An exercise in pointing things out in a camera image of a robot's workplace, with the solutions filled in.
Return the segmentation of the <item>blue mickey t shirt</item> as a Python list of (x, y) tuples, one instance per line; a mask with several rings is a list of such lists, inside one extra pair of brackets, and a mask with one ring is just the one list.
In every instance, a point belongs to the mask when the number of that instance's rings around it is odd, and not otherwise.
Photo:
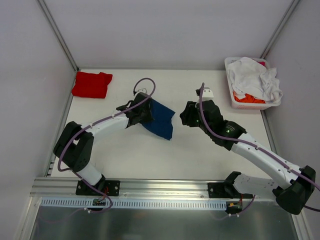
[(169, 141), (173, 137), (172, 118), (174, 115), (173, 110), (152, 99), (151, 116), (153, 120), (142, 123), (142, 126), (149, 132)]

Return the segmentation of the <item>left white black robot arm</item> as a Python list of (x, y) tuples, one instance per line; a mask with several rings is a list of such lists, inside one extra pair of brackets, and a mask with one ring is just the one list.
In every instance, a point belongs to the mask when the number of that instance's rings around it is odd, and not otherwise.
[(101, 194), (106, 179), (90, 163), (94, 143), (118, 130), (153, 121), (152, 101), (147, 94), (139, 92), (134, 100), (117, 107), (115, 114), (106, 117), (105, 120), (98, 120), (88, 126), (69, 122), (55, 144), (53, 154), (68, 170), (81, 178), (93, 195)]

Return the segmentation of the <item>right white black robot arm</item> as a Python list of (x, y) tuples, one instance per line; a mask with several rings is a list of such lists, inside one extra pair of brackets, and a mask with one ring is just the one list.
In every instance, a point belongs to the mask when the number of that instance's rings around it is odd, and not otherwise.
[(316, 171), (300, 167), (265, 149), (247, 131), (223, 118), (212, 100), (188, 101), (179, 115), (183, 125), (200, 128), (218, 146), (253, 163), (270, 178), (233, 171), (224, 181), (224, 193), (235, 198), (250, 194), (276, 201), (285, 211), (299, 215), (316, 187)]

